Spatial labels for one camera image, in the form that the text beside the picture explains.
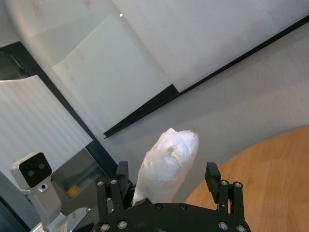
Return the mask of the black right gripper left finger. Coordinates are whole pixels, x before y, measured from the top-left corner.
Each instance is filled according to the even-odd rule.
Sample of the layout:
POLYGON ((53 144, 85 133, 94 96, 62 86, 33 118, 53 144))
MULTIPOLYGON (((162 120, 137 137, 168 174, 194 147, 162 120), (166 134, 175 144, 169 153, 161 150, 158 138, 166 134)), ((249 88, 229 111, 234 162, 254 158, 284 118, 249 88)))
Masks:
POLYGON ((107 199, 111 198, 113 211, 127 209, 132 201, 132 183, 128 178, 128 162, 118 164, 115 178, 108 181, 97 180, 98 213, 108 214, 107 199))

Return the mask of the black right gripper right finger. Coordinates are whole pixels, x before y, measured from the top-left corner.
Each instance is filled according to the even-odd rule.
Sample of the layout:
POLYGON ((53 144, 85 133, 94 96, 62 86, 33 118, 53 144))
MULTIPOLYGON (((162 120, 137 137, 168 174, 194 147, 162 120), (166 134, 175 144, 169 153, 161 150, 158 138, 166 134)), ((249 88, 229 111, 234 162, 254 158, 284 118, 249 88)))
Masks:
POLYGON ((230 214, 244 215, 241 182, 230 184, 227 180, 221 179, 221 173, 214 162, 208 162, 206 165, 205 181, 219 212, 228 213, 228 202, 230 202, 230 214))

